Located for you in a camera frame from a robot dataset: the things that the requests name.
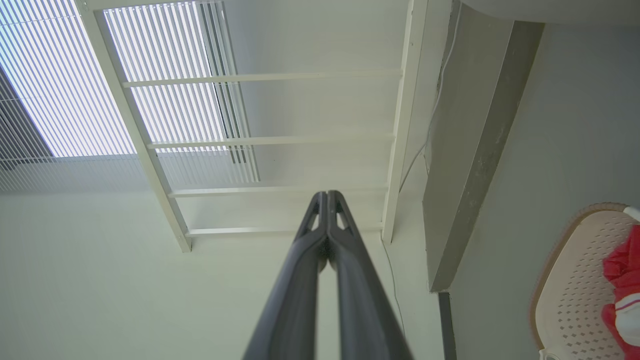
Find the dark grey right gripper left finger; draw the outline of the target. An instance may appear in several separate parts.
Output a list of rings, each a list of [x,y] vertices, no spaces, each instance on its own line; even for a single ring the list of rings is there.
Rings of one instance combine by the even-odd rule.
[[[245,360],[314,360],[318,277],[327,264],[328,194],[314,194],[243,355]]]

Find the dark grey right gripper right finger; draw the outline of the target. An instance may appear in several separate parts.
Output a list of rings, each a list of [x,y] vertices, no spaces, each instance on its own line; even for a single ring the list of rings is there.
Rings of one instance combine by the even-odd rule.
[[[413,359],[345,196],[330,190],[327,205],[327,235],[338,280],[341,358]]]

